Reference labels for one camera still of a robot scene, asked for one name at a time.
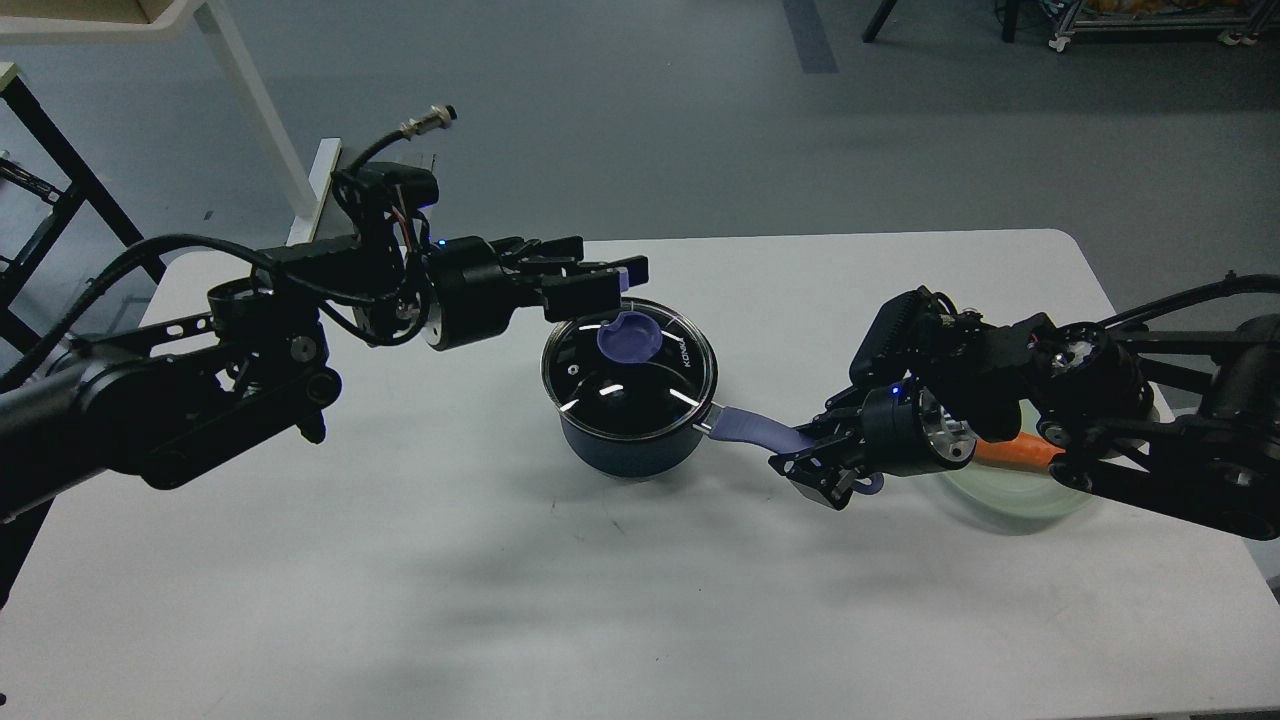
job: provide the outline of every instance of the gray floor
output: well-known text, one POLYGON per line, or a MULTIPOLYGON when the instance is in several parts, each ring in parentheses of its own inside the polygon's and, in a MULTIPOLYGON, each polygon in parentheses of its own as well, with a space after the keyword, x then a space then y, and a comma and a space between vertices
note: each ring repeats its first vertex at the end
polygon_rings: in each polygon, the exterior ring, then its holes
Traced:
MULTIPOLYGON (((430 104, 458 108, 454 129, 390 152, 439 154, 442 236, 1053 227, 1117 307, 1229 269, 1280 273, 1275 40, 1084 37, 1056 55, 1043 28, 1001 44, 986 0, 904 0, 863 45, 874 3, 818 0, 838 72, 806 74, 780 0, 229 5, 307 159, 321 137, 360 146, 430 104)), ((166 45, 0 59, 145 233, 283 241, 291 213, 193 27, 166 45)), ((8 115, 0 147, 55 174, 8 115)), ((8 255, 40 209, 12 187, 0 208, 8 255)), ((18 310, 46 325, 115 250, 100 222, 78 222, 18 310)), ((82 329, 136 323, 150 291, 140 274, 82 329)), ((1167 327, 1275 307, 1234 299, 1167 327)))

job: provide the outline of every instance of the cable connector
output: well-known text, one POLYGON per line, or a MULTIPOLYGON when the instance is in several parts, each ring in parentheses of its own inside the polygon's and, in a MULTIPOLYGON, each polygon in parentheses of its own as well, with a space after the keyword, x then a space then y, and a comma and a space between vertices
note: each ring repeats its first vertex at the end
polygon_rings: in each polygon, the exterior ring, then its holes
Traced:
POLYGON ((422 135, 429 129, 447 128, 456 119, 458 119, 458 113, 453 109, 453 105, 431 105, 430 113, 421 118, 411 118, 408 122, 401 123, 401 135, 404 136, 404 140, 410 140, 415 135, 422 135))

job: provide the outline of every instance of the orange carrot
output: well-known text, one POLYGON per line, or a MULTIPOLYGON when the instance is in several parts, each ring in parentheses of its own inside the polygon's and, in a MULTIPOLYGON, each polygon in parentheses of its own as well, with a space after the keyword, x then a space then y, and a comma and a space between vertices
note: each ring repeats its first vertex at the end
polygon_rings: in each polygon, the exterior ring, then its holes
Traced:
POLYGON ((991 443, 979 439, 973 459, 992 468, 1048 474, 1048 461, 1059 452, 1062 452, 1062 448, 1055 447, 1039 436, 1018 433, 1018 437, 1009 442, 991 443))

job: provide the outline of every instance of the purple lid knob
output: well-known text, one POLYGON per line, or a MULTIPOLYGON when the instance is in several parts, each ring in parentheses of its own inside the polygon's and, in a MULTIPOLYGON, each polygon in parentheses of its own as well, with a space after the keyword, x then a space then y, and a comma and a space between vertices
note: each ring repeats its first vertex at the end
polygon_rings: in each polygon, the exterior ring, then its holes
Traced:
POLYGON ((595 333, 595 346, 614 363, 639 365, 662 350, 662 328, 644 313, 623 310, 595 333))

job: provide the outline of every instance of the purple silicone handle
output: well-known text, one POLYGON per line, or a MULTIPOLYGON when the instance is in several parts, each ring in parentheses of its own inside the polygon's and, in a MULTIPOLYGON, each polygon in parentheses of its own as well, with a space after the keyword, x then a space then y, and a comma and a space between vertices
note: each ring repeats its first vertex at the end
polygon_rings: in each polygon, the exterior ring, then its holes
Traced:
POLYGON ((772 450, 774 455, 790 455, 813 447, 813 438, 800 434, 777 420, 739 407, 722 410, 719 419, 716 420, 716 427, 707 437, 724 442, 758 445, 772 450))

